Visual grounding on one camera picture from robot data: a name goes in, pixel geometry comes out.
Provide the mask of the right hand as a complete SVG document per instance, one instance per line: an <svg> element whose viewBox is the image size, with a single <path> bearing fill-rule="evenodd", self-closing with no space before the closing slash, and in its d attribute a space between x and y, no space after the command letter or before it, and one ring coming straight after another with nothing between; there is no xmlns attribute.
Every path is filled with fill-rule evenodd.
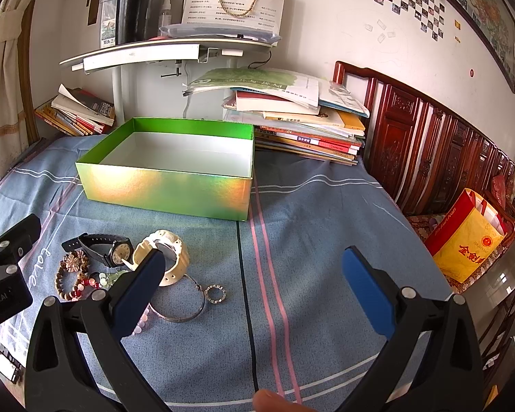
<svg viewBox="0 0 515 412"><path fill-rule="evenodd" d="M273 391L261 389L253 396L256 412L315 412L302 404L292 403Z"/></svg>

